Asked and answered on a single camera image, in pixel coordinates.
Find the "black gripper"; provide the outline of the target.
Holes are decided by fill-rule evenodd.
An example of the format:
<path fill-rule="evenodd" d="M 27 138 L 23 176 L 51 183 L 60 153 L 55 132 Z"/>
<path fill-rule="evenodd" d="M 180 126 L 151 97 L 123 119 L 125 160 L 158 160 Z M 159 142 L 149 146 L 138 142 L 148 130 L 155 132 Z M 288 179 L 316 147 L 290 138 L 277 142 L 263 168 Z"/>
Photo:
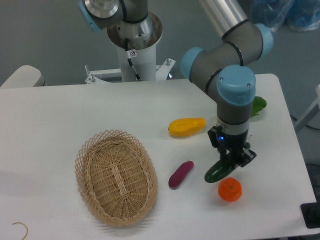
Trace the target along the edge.
<path fill-rule="evenodd" d="M 233 150 L 235 148 L 240 148 L 244 146 L 248 136 L 248 129 L 242 132 L 241 134 L 233 135 L 233 134 L 227 134 L 226 132 L 224 132 L 223 127 L 220 125 L 220 126 L 213 126 L 207 133 L 211 141 L 211 144 L 214 148 L 216 148 L 218 143 L 224 143 L 227 145 L 228 148 L 231 148 Z M 233 168 L 239 167 L 240 166 L 239 163 L 241 161 L 241 154 L 233 151 L 230 151 L 229 154 L 230 154 L 230 161 L 232 163 L 232 167 Z M 228 162 L 227 149 L 223 149 L 220 151 L 219 162 L 222 166 L 225 166 L 227 164 Z"/>

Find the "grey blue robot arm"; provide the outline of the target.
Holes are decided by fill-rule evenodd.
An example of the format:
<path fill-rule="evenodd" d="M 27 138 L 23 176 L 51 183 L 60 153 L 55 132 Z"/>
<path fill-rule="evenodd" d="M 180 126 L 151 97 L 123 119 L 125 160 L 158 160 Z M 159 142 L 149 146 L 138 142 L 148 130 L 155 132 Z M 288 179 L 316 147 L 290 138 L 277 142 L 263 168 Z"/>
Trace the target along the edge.
<path fill-rule="evenodd" d="M 78 6 L 90 27 L 107 30 L 118 48 L 124 82 L 154 81 L 159 76 L 156 56 L 143 55 L 155 47 L 163 33 L 146 0 L 81 0 Z M 246 147 L 256 96 L 256 76 L 248 64 L 272 49 L 273 36 L 263 24 L 252 24 L 236 0 L 203 0 L 201 6 L 222 44 L 210 51 L 191 48 L 184 54 L 180 70 L 216 102 L 216 125 L 208 135 L 220 162 L 243 167 L 256 156 Z"/>

